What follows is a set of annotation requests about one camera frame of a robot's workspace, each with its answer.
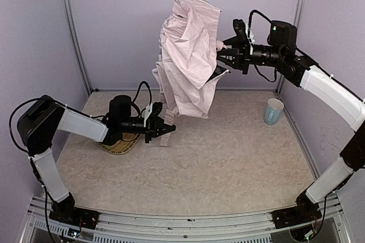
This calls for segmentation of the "pink folding umbrella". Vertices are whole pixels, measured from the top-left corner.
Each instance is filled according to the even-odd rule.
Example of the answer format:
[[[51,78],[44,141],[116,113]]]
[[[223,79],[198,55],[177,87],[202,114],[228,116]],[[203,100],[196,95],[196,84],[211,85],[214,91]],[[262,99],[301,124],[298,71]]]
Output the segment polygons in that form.
[[[165,104],[164,123],[178,116],[206,119],[218,81],[229,73],[217,63],[221,10],[208,0],[174,0],[160,30],[159,59],[152,74]]]

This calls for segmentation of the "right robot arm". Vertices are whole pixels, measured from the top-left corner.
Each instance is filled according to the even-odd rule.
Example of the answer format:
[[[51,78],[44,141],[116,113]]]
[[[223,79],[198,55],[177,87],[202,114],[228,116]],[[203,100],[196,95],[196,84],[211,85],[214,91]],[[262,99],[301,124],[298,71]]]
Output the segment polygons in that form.
[[[235,70],[248,73],[250,65],[276,69],[293,85],[313,94],[334,110],[354,131],[354,136],[339,157],[296,199],[296,205],[272,212],[277,229],[319,219],[319,202],[340,189],[351,176],[364,167],[364,100],[324,72],[309,56],[297,56],[297,28],[287,22],[271,21],[266,45],[254,44],[248,26],[233,20],[235,36],[224,41],[217,60]]]

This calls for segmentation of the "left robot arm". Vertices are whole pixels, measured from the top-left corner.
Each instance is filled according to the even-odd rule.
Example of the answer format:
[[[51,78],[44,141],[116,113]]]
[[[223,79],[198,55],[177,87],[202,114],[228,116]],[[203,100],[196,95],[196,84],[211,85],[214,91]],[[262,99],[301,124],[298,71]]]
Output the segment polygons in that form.
[[[160,113],[161,102],[149,104],[140,111],[128,95],[114,97],[102,119],[73,109],[48,95],[29,100],[31,107],[17,121],[17,131],[36,178],[51,201],[47,218],[76,226],[79,229],[96,229],[100,213],[76,206],[72,193],[65,186],[56,166],[53,140],[65,133],[76,135],[110,147],[124,135],[144,135],[146,143],[176,130]]]

